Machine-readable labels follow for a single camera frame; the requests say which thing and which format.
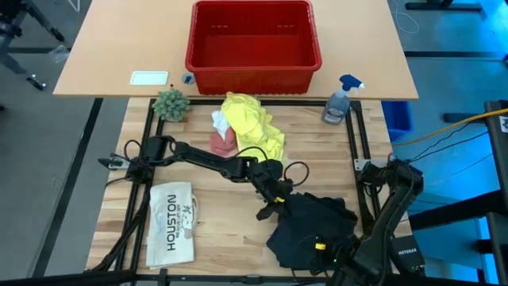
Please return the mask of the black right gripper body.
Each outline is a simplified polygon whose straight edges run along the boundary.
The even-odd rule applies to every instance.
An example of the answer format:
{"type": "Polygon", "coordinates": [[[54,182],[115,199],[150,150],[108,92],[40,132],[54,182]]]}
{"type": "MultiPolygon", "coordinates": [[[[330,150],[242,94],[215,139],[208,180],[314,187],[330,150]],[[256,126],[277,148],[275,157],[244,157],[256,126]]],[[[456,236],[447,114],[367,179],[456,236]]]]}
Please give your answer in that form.
{"type": "Polygon", "coordinates": [[[351,260],[352,253],[360,244],[358,237],[316,237],[314,242],[314,257],[311,259],[311,275],[339,269],[351,260]]]}

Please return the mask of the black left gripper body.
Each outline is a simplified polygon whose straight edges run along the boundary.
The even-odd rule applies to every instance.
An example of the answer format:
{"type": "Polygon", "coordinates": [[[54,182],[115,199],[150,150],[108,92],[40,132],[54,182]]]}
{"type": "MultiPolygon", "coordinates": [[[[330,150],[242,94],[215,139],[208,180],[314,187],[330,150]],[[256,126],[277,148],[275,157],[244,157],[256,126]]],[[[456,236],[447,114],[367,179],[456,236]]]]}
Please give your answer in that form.
{"type": "Polygon", "coordinates": [[[252,163],[248,180],[267,203],[284,203],[293,191],[293,180],[284,175],[283,164],[278,160],[252,163]]]}

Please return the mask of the black garment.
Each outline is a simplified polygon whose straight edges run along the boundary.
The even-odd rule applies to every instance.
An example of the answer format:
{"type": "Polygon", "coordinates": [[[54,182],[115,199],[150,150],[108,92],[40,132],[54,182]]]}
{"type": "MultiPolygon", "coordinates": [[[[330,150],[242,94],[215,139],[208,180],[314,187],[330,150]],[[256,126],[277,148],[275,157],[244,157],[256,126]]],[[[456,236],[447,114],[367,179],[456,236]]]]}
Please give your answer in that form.
{"type": "Polygon", "coordinates": [[[278,221],[266,245],[274,253],[280,267],[308,270],[311,274],[315,238],[324,236],[319,230],[321,224],[311,214],[313,203],[304,194],[291,196],[292,216],[278,221]]]}

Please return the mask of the yellow-green shirt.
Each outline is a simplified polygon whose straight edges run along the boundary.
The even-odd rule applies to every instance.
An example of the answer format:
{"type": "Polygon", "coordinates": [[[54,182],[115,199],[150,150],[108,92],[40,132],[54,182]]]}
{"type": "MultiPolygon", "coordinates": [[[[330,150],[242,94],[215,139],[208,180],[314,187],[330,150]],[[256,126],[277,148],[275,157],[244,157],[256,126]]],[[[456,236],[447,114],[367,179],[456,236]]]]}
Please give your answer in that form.
{"type": "Polygon", "coordinates": [[[273,117],[261,106],[260,100],[251,95],[228,92],[221,104],[230,127],[236,134],[237,147],[242,155],[281,161],[284,154],[285,134],[272,125],[273,117]]]}

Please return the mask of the red plastic laundry basket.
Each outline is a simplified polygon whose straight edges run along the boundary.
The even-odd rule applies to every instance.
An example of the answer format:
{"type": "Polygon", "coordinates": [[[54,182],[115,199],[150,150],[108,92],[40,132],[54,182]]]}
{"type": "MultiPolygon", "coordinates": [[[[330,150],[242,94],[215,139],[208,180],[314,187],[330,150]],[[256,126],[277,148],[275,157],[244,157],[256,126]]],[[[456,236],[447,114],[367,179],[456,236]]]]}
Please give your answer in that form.
{"type": "Polygon", "coordinates": [[[186,69],[203,95],[305,94],[322,65],[309,0],[199,0],[186,69]]]}

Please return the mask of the pink cloth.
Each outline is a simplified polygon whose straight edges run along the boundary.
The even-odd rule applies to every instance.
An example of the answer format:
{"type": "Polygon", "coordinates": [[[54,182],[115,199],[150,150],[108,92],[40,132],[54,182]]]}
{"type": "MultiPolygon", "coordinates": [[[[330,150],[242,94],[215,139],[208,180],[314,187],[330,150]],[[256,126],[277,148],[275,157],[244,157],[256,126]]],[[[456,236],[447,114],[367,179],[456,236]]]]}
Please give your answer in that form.
{"type": "Polygon", "coordinates": [[[210,135],[210,151],[222,157],[230,156],[237,150],[237,139],[235,131],[229,127],[222,137],[218,131],[210,135]]]}

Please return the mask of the black Netgear router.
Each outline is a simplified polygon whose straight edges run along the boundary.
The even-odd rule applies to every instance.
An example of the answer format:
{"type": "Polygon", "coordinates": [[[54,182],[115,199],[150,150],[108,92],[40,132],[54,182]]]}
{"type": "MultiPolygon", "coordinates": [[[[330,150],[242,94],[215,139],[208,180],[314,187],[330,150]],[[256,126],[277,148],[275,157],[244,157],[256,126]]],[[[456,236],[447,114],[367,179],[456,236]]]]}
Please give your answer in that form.
{"type": "Polygon", "coordinates": [[[391,260],[401,274],[425,275],[425,260],[413,235],[391,239],[391,260]]]}

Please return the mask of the white garment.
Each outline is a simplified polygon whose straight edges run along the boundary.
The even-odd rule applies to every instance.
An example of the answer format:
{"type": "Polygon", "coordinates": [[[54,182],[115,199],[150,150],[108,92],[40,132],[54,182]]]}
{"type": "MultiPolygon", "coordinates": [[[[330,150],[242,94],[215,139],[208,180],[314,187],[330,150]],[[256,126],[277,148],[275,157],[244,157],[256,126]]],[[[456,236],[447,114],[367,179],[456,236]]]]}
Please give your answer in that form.
{"type": "Polygon", "coordinates": [[[213,119],[213,127],[217,133],[221,136],[222,140],[225,140],[230,124],[221,110],[215,110],[212,112],[211,117],[213,119]]]}

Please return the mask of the white Houston tote bag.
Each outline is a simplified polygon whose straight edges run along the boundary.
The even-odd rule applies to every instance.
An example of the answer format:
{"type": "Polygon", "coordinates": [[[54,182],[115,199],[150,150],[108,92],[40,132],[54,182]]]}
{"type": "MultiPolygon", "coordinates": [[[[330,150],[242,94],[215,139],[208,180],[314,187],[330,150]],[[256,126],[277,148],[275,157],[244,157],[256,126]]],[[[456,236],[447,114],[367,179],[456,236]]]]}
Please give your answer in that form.
{"type": "Polygon", "coordinates": [[[150,189],[146,266],[150,269],[194,261],[198,201],[189,182],[150,189]]]}

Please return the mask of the blue spray bottle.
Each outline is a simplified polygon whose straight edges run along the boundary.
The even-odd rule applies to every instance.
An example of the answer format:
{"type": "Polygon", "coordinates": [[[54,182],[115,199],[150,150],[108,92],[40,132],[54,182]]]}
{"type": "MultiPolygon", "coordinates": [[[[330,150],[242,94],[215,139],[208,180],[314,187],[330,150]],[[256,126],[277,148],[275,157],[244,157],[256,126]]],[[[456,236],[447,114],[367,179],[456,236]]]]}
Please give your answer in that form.
{"type": "Polygon", "coordinates": [[[339,125],[350,107],[350,93],[364,89],[364,83],[353,75],[342,75],[339,78],[341,87],[334,91],[321,114],[321,120],[331,125],[339,125]]]}

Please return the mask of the green succulent plant in pot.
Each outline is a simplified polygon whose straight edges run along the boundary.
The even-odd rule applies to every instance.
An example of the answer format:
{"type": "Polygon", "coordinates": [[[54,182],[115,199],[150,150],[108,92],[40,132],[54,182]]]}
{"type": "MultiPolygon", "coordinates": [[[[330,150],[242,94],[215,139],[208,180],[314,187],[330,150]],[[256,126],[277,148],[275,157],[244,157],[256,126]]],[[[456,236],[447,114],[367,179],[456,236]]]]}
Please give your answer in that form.
{"type": "Polygon", "coordinates": [[[160,91],[152,104],[154,113],[167,122],[181,122],[190,109],[191,101],[177,89],[160,91]]]}

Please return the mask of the blue bin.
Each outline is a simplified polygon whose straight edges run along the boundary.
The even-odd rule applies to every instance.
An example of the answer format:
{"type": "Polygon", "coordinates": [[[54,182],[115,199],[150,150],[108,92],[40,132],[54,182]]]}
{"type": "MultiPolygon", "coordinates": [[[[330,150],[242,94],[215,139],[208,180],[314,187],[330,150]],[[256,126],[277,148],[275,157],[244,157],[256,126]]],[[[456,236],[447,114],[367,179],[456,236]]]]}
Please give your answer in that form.
{"type": "Polygon", "coordinates": [[[386,101],[382,102],[382,108],[391,142],[414,131],[408,102],[386,101]]]}

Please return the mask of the white paper card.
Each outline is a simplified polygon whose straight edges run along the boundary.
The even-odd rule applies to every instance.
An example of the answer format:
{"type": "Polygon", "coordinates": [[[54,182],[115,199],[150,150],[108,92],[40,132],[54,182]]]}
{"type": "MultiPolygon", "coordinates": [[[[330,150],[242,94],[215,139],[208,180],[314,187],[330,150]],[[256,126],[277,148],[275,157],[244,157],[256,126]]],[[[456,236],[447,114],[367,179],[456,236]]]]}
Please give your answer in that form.
{"type": "Polygon", "coordinates": [[[168,71],[134,71],[130,78],[133,86],[164,86],[169,77],[168,71]]]}

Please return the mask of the black equipment stand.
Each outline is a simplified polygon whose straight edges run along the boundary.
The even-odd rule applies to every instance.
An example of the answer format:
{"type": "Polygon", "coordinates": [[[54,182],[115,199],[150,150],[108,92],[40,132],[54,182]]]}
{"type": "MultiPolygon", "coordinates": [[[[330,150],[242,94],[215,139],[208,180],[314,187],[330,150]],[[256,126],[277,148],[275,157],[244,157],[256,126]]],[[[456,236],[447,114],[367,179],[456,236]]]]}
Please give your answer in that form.
{"type": "Polygon", "coordinates": [[[483,114],[447,113],[443,120],[453,127],[487,126],[500,189],[411,215],[410,223],[414,230],[424,230],[485,217],[490,237],[478,240],[474,247],[481,254],[494,255],[498,281],[508,286],[508,100],[487,101],[484,110],[483,114]]]}

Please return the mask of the black table leg bar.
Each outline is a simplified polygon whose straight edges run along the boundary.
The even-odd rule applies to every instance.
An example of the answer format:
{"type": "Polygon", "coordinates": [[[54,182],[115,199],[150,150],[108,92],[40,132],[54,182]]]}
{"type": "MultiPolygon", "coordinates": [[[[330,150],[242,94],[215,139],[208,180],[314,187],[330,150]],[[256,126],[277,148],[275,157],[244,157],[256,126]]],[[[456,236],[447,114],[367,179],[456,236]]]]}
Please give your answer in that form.
{"type": "Polygon", "coordinates": [[[87,122],[84,126],[82,135],[79,139],[75,155],[72,159],[71,165],[68,169],[63,187],[60,192],[60,197],[56,202],[56,208],[52,215],[52,220],[48,226],[48,231],[44,237],[43,244],[37,256],[37,260],[33,267],[32,278],[43,277],[48,267],[49,260],[54,250],[56,240],[59,236],[61,226],[64,221],[64,216],[67,212],[68,204],[70,203],[79,172],[83,165],[84,157],[87,153],[87,148],[90,143],[91,135],[94,131],[95,124],[98,119],[103,99],[96,98],[90,109],[87,122]]]}

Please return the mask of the black desk foot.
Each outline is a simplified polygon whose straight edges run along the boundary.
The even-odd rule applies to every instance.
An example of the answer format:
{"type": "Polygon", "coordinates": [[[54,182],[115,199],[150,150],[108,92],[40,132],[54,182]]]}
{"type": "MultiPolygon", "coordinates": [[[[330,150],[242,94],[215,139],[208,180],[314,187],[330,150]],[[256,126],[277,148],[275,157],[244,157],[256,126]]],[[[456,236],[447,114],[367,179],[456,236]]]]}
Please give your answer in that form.
{"type": "Polygon", "coordinates": [[[405,4],[407,10],[440,10],[440,11],[461,11],[481,12],[482,6],[478,3],[453,3],[453,0],[439,0],[437,2],[408,2],[405,4]]]}

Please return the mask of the clear plastic bag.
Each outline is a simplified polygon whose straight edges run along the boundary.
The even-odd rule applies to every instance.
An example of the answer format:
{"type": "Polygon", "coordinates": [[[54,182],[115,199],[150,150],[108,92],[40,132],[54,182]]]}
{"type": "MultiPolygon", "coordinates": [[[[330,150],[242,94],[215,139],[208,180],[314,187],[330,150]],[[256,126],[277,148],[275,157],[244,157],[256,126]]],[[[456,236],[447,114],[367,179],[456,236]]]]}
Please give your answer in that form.
{"type": "Polygon", "coordinates": [[[52,58],[55,64],[64,62],[70,55],[71,48],[66,47],[64,45],[60,45],[53,50],[51,50],[48,54],[52,58]]]}

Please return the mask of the black wheeled stand base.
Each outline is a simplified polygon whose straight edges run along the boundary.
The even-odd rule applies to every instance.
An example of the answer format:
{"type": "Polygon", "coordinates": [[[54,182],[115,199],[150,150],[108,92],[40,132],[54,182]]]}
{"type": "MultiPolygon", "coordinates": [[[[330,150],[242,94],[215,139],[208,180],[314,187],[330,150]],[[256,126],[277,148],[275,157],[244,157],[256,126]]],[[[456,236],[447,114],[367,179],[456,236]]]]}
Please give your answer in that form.
{"type": "Polygon", "coordinates": [[[33,0],[0,0],[0,64],[11,70],[15,75],[23,77],[29,84],[39,91],[46,88],[35,74],[24,69],[10,54],[11,53],[46,53],[50,48],[11,48],[12,41],[22,36],[21,23],[29,15],[45,29],[52,37],[61,43],[65,42],[63,34],[54,27],[42,14],[33,0]]]}

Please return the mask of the black aluminium table frame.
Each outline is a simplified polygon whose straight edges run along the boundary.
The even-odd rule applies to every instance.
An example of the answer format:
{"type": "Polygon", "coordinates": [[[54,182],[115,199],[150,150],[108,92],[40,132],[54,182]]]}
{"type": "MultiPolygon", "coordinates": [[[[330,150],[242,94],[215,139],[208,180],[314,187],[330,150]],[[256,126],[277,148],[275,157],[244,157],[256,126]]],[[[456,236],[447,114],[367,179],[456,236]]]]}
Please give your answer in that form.
{"type": "MultiPolygon", "coordinates": [[[[384,164],[391,151],[383,110],[378,101],[355,101],[341,126],[323,123],[320,101],[265,100],[263,106],[287,136],[287,155],[310,167],[305,189],[315,195],[341,196],[360,216],[357,234],[368,234],[389,195],[389,187],[365,195],[358,181],[357,159],[384,164]]],[[[120,183],[106,189],[94,234],[94,267],[78,274],[2,280],[0,286],[112,286],[155,281],[265,283],[325,283],[333,270],[319,276],[281,268],[265,242],[275,220],[260,222],[262,207],[250,185],[231,183],[216,172],[177,164],[154,172],[152,182],[186,180],[198,197],[196,258],[189,264],[151,270],[146,266],[151,184],[120,183]]],[[[410,221],[403,215],[394,234],[404,234],[410,221]]],[[[388,273],[384,286],[496,286],[463,280],[388,273]]]]}

